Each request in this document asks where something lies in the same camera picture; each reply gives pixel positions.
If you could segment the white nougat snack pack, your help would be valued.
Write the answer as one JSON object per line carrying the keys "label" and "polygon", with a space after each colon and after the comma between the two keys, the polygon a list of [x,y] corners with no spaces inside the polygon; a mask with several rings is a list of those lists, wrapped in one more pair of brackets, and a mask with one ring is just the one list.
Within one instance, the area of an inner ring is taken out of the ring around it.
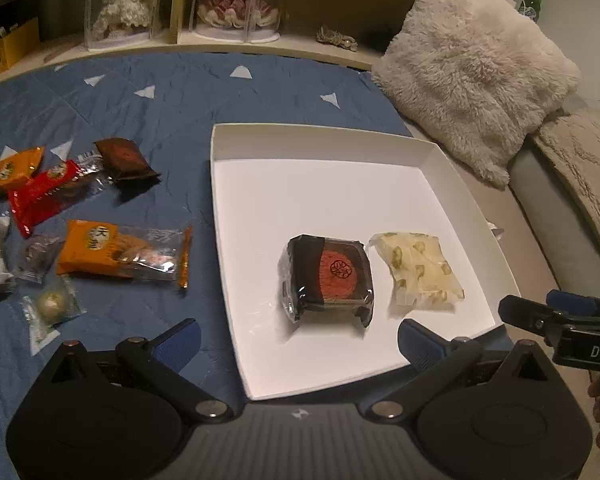
{"label": "white nougat snack pack", "polygon": [[413,310],[454,310],[465,291],[443,255],[440,240],[414,232],[377,233],[370,246],[388,266],[393,279],[390,308],[395,314]]}

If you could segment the small round ball snack pack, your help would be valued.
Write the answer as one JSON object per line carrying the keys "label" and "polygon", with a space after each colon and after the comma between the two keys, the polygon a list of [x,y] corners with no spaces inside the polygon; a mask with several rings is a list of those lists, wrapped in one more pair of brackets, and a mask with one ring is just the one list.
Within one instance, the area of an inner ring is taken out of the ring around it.
{"label": "small round ball snack pack", "polygon": [[57,326],[86,312],[68,275],[56,276],[39,292],[24,296],[21,307],[29,323],[31,340],[39,346]]}

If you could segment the orange snack pack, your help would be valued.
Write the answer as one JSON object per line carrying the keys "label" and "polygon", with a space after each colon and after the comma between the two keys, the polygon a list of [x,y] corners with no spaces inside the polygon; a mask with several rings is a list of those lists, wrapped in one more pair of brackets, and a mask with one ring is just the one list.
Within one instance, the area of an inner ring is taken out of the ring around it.
{"label": "orange snack pack", "polygon": [[36,146],[0,160],[0,196],[26,184],[41,165],[45,148]]}
{"label": "orange snack pack", "polygon": [[56,273],[169,282],[186,289],[192,238],[191,226],[170,230],[69,220]]}

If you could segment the black red mooncake pack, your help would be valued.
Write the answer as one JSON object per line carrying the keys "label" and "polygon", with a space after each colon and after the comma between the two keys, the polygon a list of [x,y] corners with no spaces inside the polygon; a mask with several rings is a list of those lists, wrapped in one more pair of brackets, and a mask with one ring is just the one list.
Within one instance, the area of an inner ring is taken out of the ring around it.
{"label": "black red mooncake pack", "polygon": [[358,240],[301,234],[280,257],[279,299],[291,323],[308,312],[350,315],[362,328],[374,316],[375,292],[364,245]]}

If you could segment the red snack pack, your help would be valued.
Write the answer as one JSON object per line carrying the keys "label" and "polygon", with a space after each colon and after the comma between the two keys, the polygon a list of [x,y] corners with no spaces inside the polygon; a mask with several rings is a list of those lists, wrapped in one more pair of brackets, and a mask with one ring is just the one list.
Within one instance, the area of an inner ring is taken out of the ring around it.
{"label": "red snack pack", "polygon": [[10,212],[20,234],[29,238],[40,223],[99,193],[108,183],[102,156],[86,152],[9,191]]}

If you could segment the crumpled silver wrapper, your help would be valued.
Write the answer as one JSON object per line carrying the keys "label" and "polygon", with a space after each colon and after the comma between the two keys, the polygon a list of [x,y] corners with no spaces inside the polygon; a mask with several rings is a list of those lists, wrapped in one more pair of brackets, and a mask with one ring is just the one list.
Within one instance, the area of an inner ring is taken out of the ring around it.
{"label": "crumpled silver wrapper", "polygon": [[499,228],[496,224],[494,224],[491,221],[487,221],[486,223],[488,224],[488,227],[493,236],[499,240],[504,234],[504,230],[502,228]]}

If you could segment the small dark candy pack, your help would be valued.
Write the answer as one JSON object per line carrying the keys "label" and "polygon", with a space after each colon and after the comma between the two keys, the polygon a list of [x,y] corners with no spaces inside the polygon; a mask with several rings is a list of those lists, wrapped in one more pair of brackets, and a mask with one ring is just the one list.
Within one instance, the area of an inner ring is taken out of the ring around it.
{"label": "small dark candy pack", "polygon": [[61,236],[55,235],[31,236],[18,252],[14,267],[15,277],[18,280],[41,285],[64,241]]}

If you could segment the dark brown snack pack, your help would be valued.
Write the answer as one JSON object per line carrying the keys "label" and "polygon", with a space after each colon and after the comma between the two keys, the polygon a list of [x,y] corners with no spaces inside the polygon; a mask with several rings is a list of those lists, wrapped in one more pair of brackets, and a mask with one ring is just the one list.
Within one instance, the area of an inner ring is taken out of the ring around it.
{"label": "dark brown snack pack", "polygon": [[122,193],[139,193],[159,182],[160,174],[151,168],[133,141],[108,138],[96,141],[95,146],[105,170]]}

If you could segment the white cardboard box tray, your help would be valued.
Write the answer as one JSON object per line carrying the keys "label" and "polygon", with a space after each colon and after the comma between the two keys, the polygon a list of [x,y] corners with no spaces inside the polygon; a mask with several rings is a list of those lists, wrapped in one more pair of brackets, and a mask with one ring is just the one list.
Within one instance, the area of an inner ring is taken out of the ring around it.
{"label": "white cardboard box tray", "polygon": [[512,271],[436,144],[366,130],[219,124],[216,247],[246,395],[296,396],[405,364],[398,328],[500,323]]}

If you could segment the fluffy white pillow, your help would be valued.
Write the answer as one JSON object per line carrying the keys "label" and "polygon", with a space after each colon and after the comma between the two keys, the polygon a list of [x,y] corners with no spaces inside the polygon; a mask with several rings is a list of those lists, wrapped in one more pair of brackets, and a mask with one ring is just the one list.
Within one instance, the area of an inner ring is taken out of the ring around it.
{"label": "fluffy white pillow", "polygon": [[396,109],[494,188],[581,72],[508,0],[414,0],[372,69]]}

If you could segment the blue quilt with triangles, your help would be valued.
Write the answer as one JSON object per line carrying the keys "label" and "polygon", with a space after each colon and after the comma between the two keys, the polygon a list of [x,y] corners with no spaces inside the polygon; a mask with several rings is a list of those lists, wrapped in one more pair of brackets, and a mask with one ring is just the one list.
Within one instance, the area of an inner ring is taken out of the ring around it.
{"label": "blue quilt with triangles", "polygon": [[40,225],[61,236],[70,219],[193,231],[186,290],[165,282],[79,278],[83,314],[65,339],[109,350],[194,318],[201,349],[184,376],[231,408],[245,400],[224,313],[212,219],[210,141],[221,122],[278,122],[405,134],[402,119],[366,73],[271,55],[151,53],[46,68],[0,84],[0,155],[55,148],[73,155],[125,138],[148,162],[143,177],[81,197]]}

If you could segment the green glass bottle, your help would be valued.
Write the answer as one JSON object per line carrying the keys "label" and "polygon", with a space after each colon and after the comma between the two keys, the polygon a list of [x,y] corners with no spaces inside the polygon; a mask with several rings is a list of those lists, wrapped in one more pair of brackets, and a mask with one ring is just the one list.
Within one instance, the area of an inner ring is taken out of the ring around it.
{"label": "green glass bottle", "polygon": [[518,13],[530,18],[530,20],[539,21],[541,6],[543,0],[521,0],[518,6]]}

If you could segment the small ornament on shelf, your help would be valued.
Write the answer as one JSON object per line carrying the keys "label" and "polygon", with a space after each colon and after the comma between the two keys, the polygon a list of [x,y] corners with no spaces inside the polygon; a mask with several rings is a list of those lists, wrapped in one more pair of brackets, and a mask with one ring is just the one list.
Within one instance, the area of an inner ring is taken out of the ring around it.
{"label": "small ornament on shelf", "polygon": [[358,50],[358,42],[353,37],[337,32],[325,25],[322,25],[316,32],[315,39],[320,44],[330,44],[343,50],[351,52]]}

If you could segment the wooden headboard shelf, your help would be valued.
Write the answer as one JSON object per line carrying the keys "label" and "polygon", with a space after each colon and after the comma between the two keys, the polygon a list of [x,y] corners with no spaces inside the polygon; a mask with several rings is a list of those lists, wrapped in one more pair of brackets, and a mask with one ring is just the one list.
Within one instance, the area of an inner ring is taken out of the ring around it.
{"label": "wooden headboard shelf", "polygon": [[79,58],[240,52],[367,70],[414,0],[0,0],[0,83]]}

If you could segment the white dress doll in case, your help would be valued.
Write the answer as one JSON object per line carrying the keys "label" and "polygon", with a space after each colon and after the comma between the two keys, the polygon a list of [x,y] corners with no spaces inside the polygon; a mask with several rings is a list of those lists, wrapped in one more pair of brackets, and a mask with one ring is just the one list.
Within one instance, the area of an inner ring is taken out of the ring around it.
{"label": "white dress doll in case", "polygon": [[158,6],[159,0],[85,0],[85,47],[99,51],[151,40]]}

